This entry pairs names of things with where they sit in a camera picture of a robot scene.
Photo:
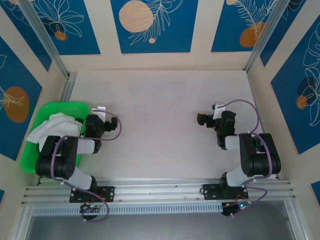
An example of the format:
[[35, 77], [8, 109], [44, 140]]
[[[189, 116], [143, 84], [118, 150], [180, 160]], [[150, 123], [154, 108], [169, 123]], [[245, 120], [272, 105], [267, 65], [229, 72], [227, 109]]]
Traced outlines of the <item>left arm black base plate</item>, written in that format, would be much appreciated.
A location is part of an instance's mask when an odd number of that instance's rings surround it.
[[[112, 203], [115, 197], [115, 187], [114, 186], [98, 186], [94, 193], [104, 199], [107, 203]], [[98, 197], [93, 196], [89, 193], [79, 191], [79, 190], [71, 190], [70, 203], [86, 203], [86, 202], [102, 202]]]

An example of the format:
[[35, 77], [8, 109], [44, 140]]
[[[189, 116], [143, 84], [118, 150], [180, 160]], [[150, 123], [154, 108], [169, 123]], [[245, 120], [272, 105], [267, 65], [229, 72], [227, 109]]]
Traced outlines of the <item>green plastic basket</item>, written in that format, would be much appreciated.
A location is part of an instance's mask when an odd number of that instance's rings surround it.
[[[53, 114], [63, 113], [76, 119], [85, 119], [90, 113], [89, 106], [83, 102], [52, 102], [42, 106], [35, 118], [32, 131], [47, 121]], [[36, 162], [40, 155], [39, 144], [27, 141], [21, 157], [21, 167], [27, 173], [36, 172]]]

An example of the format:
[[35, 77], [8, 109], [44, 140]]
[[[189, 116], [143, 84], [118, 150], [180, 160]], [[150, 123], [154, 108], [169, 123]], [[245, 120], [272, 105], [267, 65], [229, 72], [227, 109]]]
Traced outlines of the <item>white printed t-shirt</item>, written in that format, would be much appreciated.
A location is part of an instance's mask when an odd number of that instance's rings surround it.
[[83, 124], [74, 117], [59, 112], [52, 114], [48, 120], [37, 126], [26, 140], [38, 144], [38, 149], [41, 151], [48, 136], [79, 136], [82, 127]]

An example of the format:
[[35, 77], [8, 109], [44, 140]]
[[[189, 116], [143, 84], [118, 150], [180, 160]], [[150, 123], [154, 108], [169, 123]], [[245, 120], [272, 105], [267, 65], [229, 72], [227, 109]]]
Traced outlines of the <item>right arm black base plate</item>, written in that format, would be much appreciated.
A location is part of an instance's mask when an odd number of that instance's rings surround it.
[[247, 189], [242, 187], [221, 187], [219, 184], [204, 184], [202, 190], [205, 200], [235, 200], [236, 198], [249, 198]]

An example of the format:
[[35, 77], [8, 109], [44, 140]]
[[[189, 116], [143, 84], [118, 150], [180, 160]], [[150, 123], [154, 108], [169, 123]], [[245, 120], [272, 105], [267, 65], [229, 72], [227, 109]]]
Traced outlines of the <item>grey metal sheet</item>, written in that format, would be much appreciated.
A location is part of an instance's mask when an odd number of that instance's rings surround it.
[[111, 215], [98, 223], [79, 216], [35, 216], [26, 240], [296, 240], [284, 204], [258, 202], [221, 213]]

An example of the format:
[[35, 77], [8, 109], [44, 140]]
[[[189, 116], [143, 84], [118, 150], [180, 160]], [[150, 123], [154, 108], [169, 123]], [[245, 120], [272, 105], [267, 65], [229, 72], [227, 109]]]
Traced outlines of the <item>blue floral wall panel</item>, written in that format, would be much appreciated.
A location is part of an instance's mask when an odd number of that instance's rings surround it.
[[299, 154], [320, 143], [320, 20], [316, 20], [271, 81]]
[[52, 59], [33, 31], [31, 24], [20, 9], [17, 0], [0, 0], [0, 6], [48, 72], [52, 64]]
[[277, 0], [225, 0], [211, 52], [248, 52], [256, 45]]
[[0, 154], [15, 161], [42, 86], [0, 37]]
[[121, 53], [189, 53], [198, 2], [110, 0]]
[[319, 15], [320, 0], [306, 0], [270, 60], [263, 68], [279, 70]]
[[84, 0], [34, 0], [31, 5], [61, 56], [101, 53]]

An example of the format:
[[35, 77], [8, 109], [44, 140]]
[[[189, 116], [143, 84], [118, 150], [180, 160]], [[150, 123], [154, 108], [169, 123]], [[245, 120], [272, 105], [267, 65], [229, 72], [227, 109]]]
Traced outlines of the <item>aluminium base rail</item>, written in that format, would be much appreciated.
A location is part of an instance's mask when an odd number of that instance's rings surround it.
[[[169, 204], [203, 202], [200, 189], [204, 184], [217, 184], [217, 178], [97, 178], [98, 186], [114, 186], [114, 204]], [[289, 180], [261, 179], [249, 185], [250, 200], [257, 200], [267, 190], [264, 201], [294, 200], [296, 194]], [[38, 185], [27, 186], [22, 206], [67, 205], [71, 189], [49, 178]]]

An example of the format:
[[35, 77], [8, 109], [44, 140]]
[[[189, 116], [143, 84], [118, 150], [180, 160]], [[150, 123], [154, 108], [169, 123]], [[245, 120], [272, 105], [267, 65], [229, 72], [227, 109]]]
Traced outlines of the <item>aluminium upright post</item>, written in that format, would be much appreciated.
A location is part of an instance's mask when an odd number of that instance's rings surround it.
[[270, 39], [275, 27], [285, 11], [289, 0], [277, 0], [274, 9], [271, 11], [265, 26], [257, 39], [257, 42], [249, 56], [249, 59], [245, 65], [245, 72], [248, 75], [254, 67], [256, 60], [260, 57], [261, 52], [265, 48], [268, 40]]
[[69, 71], [67, 70], [65, 64], [63, 63], [57, 48], [55, 47], [51, 37], [49, 36], [46, 28], [41, 22], [32, 4], [29, 2], [29, 0], [16, 0], [16, 1], [21, 11], [23, 12], [25, 18], [29, 22], [32, 30], [34, 31], [37, 38], [41, 42], [42, 46], [44, 47], [44, 49], [50, 56], [51, 60], [53, 61], [54, 65], [56, 66], [58, 71], [61, 73], [63, 78], [65, 80], [68, 80]]

